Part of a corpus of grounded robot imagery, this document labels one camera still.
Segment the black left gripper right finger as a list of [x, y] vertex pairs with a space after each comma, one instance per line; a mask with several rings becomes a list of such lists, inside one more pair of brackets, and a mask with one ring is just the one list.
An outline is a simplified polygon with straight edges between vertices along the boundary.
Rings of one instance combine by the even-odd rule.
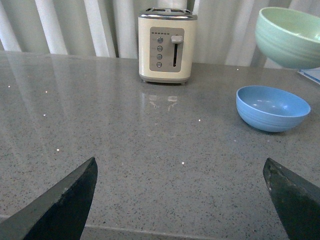
[[320, 188], [267, 158], [263, 177], [279, 219], [291, 240], [320, 238]]

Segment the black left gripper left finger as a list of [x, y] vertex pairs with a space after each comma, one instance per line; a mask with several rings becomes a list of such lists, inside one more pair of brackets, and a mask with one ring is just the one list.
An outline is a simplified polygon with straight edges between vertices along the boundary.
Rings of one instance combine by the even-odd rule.
[[98, 177], [94, 157], [0, 224], [2, 240], [79, 240]]

